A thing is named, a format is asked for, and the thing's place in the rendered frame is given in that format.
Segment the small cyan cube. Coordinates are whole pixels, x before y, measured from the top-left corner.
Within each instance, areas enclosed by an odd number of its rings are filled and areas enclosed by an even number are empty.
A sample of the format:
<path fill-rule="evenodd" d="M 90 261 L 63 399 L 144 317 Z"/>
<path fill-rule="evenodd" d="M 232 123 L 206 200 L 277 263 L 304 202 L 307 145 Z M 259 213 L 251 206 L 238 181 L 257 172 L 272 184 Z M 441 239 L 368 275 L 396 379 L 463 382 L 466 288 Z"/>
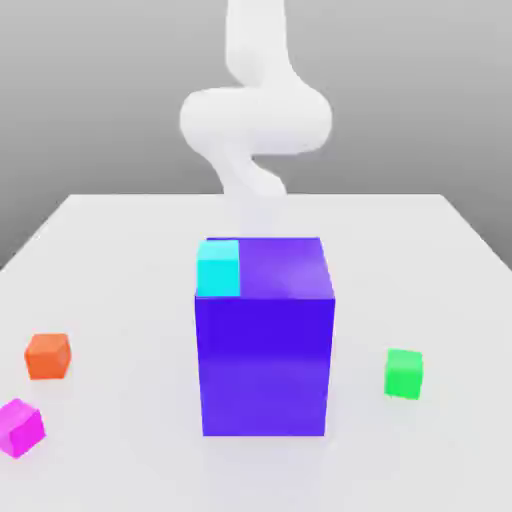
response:
<path fill-rule="evenodd" d="M 203 240 L 197 252 L 198 297 L 240 295 L 240 255 L 237 240 Z"/>

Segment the small green cube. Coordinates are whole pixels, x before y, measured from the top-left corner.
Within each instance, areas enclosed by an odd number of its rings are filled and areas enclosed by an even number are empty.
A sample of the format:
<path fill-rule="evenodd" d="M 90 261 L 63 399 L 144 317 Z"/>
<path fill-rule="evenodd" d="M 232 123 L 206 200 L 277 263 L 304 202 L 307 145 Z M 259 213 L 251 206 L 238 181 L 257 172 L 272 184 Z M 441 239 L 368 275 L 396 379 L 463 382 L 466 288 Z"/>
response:
<path fill-rule="evenodd" d="M 384 392 L 388 396 L 418 400 L 423 382 L 421 352 L 389 349 L 385 364 Z"/>

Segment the small orange cube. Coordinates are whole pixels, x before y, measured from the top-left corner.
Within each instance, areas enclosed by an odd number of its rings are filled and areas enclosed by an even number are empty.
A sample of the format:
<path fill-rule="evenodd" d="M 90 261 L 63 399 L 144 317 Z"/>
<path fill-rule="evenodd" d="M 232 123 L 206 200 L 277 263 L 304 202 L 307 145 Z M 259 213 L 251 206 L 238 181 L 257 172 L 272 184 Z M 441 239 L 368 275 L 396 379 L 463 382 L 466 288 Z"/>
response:
<path fill-rule="evenodd" d="M 71 362 L 71 347 L 65 333 L 35 334 L 24 352 L 32 380 L 63 379 Z"/>

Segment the small magenta cube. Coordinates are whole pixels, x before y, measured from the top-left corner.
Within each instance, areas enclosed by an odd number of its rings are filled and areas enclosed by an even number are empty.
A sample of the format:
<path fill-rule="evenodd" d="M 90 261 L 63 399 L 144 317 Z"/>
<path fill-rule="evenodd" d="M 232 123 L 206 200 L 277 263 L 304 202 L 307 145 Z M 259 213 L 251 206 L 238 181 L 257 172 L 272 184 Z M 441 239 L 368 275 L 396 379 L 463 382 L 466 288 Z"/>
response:
<path fill-rule="evenodd" d="M 19 398 L 0 407 L 0 451 L 19 459 L 46 437 L 41 412 Z"/>

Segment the large purple box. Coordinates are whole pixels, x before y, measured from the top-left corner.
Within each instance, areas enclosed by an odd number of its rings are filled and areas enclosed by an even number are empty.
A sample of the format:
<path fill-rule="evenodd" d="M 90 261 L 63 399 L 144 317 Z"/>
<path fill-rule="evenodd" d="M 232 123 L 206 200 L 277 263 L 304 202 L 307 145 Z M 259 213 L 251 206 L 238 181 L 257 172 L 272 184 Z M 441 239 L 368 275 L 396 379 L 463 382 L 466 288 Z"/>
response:
<path fill-rule="evenodd" d="M 335 317 L 323 245 L 237 240 L 238 297 L 198 297 L 195 325 L 206 436 L 321 436 Z"/>

